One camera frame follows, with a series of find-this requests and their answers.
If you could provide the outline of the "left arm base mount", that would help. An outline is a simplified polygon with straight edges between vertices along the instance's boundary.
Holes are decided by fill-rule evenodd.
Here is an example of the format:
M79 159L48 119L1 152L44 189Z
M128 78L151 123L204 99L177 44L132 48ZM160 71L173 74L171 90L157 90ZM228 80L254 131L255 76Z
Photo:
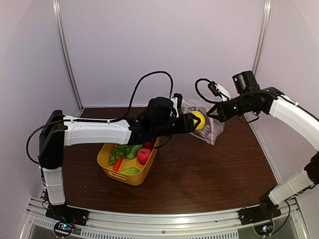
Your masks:
M86 226L89 212L84 209L70 207L66 204L54 206L49 203L45 215L48 218L62 221L70 225Z

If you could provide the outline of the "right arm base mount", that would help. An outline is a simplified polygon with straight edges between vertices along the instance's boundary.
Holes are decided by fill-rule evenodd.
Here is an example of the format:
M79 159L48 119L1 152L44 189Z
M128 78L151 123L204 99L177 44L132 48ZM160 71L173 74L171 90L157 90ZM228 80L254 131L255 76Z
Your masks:
M249 208L243 207L238 211L241 225L271 220L281 214L278 204L274 204L267 194L260 198L259 205Z

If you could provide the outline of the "yellow plastic basket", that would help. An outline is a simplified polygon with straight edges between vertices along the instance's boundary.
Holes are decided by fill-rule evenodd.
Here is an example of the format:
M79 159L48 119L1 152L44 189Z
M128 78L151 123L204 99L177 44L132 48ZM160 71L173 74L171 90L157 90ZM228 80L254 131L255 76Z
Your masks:
M97 156L97 162L100 165L100 167L103 169L105 174L114 180L117 180L119 182L132 185L132 186L138 186L141 185L144 180L146 179L152 164L155 160L155 157L157 155L158 149L153 149L152 153L145 165L140 165L138 163L137 157L133 159L126 159L124 158L122 161L122 164L120 166L120 169L118 172L113 171L113 166L109 165L109 153L114 149L115 146L118 144L113 143L106 143L103 145L102 149L100 150L98 156ZM130 168L135 167L139 169L139 173L135 175L123 175L120 174L121 171Z

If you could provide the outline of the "yellow toy apple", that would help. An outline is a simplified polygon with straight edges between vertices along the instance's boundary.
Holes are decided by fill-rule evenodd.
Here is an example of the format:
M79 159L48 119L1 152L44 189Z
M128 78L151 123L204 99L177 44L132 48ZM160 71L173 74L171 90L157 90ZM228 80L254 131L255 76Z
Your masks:
M199 111L191 111L195 131L200 131L205 127L206 120L204 115Z

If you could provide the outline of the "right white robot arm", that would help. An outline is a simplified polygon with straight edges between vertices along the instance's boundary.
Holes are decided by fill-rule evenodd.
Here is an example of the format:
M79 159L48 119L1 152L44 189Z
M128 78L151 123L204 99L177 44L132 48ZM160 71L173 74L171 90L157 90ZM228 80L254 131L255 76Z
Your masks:
M214 96L222 100L213 102L207 116L220 122L242 116L245 113L270 116L274 124L270 128L273 136L271 146L279 150L277 160L282 168L283 160L289 163L304 163L300 170L268 191L256 208L259 219L267 219L275 205L311 189L319 183L319 119L305 110L298 102L275 87L260 88L252 71L244 71L232 77L238 95L231 97L219 83L208 81L207 87Z

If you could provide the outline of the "clear dotted zip bag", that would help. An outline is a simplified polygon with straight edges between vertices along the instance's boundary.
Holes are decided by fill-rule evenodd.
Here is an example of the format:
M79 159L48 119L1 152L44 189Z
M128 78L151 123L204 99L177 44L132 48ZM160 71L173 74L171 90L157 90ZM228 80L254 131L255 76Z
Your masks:
M191 134L210 145L214 145L217 137L224 131L224 123L206 115L210 108L211 105L209 103L195 99L186 98L181 103L183 113L195 113L202 120L202 123L198 126L199 130Z

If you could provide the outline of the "green toy grapes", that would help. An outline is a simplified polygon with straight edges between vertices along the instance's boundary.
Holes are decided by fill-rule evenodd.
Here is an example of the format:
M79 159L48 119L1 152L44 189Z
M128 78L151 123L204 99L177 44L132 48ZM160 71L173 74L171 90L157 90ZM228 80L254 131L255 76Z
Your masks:
M117 145L109 153L109 165L113 166L120 157L126 158L131 152L131 146L127 145Z

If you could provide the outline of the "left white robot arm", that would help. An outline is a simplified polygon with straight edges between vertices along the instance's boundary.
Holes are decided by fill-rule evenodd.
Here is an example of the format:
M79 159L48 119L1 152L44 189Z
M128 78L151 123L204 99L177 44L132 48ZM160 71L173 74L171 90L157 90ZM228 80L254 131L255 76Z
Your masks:
M53 214L67 221L72 211L67 207L63 188L63 156L66 146L90 143L138 145L160 136L191 133L205 125L200 112L181 113L181 100L157 97L137 118L85 119L65 116L55 110L39 136L39 164Z

